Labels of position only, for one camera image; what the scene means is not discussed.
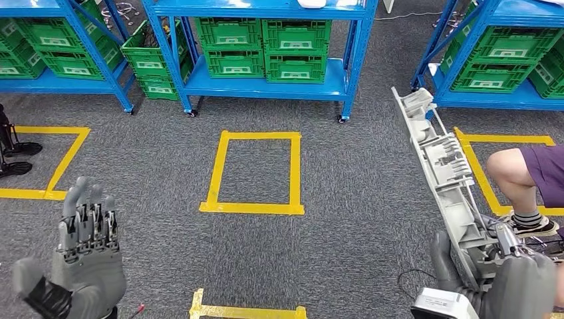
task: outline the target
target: white device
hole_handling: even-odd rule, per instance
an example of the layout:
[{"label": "white device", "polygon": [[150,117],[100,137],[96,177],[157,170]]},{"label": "white device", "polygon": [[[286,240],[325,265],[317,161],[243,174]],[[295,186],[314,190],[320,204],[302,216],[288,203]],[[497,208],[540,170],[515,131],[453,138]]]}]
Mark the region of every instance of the white device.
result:
[{"label": "white device", "polygon": [[327,4],[327,0],[298,0],[298,3],[306,9],[321,9]]},{"label": "white device", "polygon": [[432,288],[423,288],[411,313],[415,319],[480,319],[465,296]]}]

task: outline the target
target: yellow tape square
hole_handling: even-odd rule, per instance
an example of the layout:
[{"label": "yellow tape square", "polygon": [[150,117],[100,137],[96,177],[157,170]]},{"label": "yellow tape square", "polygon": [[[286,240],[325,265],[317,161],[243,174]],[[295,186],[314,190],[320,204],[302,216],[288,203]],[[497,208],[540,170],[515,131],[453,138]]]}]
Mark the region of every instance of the yellow tape square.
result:
[{"label": "yellow tape square", "polygon": [[[523,144],[545,144],[548,146],[556,145],[550,136],[518,136],[518,135],[479,135],[479,134],[465,134],[462,133],[458,128],[454,128],[454,133],[460,141],[462,150],[466,154],[468,163],[472,168],[474,177],[478,182],[478,185],[482,189],[482,193],[490,205],[492,212],[497,216],[507,215],[513,209],[510,205],[502,205],[497,196],[495,196],[494,189],[490,185],[486,173],[482,169],[478,157],[470,143],[523,143]],[[539,205],[539,212],[543,215],[548,216],[564,216],[564,209],[559,208],[546,208],[543,205]]]},{"label": "yellow tape square", "polygon": [[[215,155],[210,190],[206,201],[200,203],[200,211],[213,213],[250,213],[303,215],[300,203],[300,139],[299,132],[228,132],[222,131]],[[288,204],[220,203],[217,201],[223,167],[230,140],[290,140],[290,202]]]},{"label": "yellow tape square", "polygon": [[15,128],[18,134],[75,134],[77,137],[55,169],[46,189],[0,188],[0,198],[49,199],[52,201],[62,201],[65,199],[67,192],[55,191],[54,188],[74,158],[74,155],[76,155],[78,149],[82,146],[82,143],[90,132],[90,128],[64,126],[15,126]]}]

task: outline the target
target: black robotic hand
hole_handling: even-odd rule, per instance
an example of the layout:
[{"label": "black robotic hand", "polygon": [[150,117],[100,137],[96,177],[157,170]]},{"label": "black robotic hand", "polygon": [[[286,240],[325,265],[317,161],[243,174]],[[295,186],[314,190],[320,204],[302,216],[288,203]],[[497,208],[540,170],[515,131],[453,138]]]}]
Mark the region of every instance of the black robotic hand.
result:
[{"label": "black robotic hand", "polygon": [[89,201],[87,183],[80,177],[65,198],[51,280],[33,259],[13,267],[16,293],[43,318],[117,318],[126,291],[114,199],[102,204],[102,188],[94,185]]},{"label": "black robotic hand", "polygon": [[431,259],[438,288],[463,294],[480,319],[540,319],[553,309],[556,267],[548,257],[532,253],[509,258],[501,266],[488,292],[465,287],[450,256],[446,232],[437,233]]}]

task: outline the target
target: black cable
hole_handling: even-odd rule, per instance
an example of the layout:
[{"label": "black cable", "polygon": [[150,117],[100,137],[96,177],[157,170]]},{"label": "black cable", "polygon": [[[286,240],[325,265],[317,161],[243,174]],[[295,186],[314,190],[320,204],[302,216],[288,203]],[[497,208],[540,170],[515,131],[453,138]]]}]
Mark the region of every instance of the black cable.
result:
[{"label": "black cable", "polygon": [[425,270],[422,270],[422,269],[412,268],[412,269],[408,269],[408,270],[406,270],[406,271],[400,273],[400,275],[398,276],[398,280],[397,280],[397,282],[398,282],[398,288],[399,288],[407,297],[409,297],[409,299],[411,299],[411,300],[413,300],[413,301],[415,301],[415,297],[413,297],[412,295],[410,295],[409,292],[402,286],[401,280],[402,280],[402,276],[403,276],[403,275],[405,275],[405,274],[407,274],[407,273],[409,273],[409,272],[414,272],[414,271],[416,271],[416,272],[423,272],[423,273],[426,274],[427,276],[429,276],[429,277],[431,277],[431,278],[433,278],[433,279],[436,280],[436,277],[435,277],[435,276],[433,276],[432,274],[430,274],[430,273],[428,273],[428,272],[426,272]]}]

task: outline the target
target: cable on floor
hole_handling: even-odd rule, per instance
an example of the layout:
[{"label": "cable on floor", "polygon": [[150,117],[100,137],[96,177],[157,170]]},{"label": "cable on floor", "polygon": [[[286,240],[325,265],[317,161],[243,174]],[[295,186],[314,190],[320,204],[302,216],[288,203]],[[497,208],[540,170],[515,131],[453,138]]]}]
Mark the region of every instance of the cable on floor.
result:
[{"label": "cable on floor", "polygon": [[411,12],[407,15],[398,15],[396,17],[390,17],[390,18],[375,18],[374,20],[376,21],[382,21],[382,20],[395,20],[395,19],[399,19],[399,18],[407,18],[410,17],[412,15],[416,15],[416,16],[422,16],[422,15],[440,15],[442,14],[442,11],[440,12],[423,12],[423,13],[416,13],[416,12]]},{"label": "cable on floor", "polygon": [[432,274],[426,272],[425,270],[416,269],[416,268],[408,269],[408,270],[402,272],[402,273],[398,276],[398,288],[399,288],[407,297],[409,297],[409,299],[415,301],[415,297],[413,297],[413,296],[402,286],[402,282],[401,282],[402,276],[405,275],[405,274],[408,274],[408,273],[410,273],[410,272],[423,272],[424,274],[426,274],[427,276],[429,276],[429,277],[431,277],[431,278],[433,278],[433,279],[436,279],[436,277],[433,276]]}]

